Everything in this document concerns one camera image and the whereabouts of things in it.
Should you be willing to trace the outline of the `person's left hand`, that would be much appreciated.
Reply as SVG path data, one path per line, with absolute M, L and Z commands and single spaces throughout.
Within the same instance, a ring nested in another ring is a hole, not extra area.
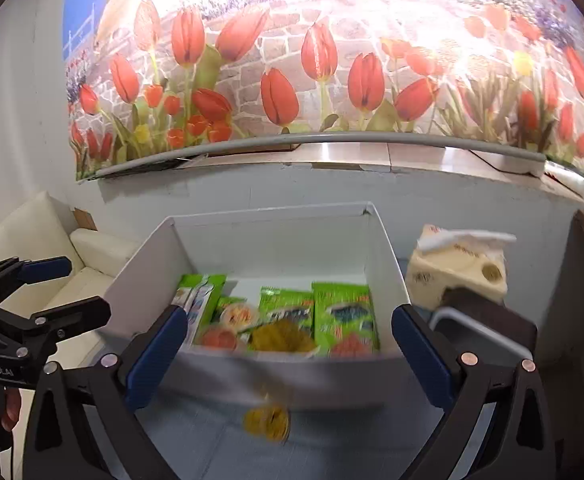
M 22 396 L 19 389 L 5 388 L 4 400 L 6 400 L 6 409 L 1 415 L 1 425 L 6 431 L 12 431 L 20 420 L 22 408 Z

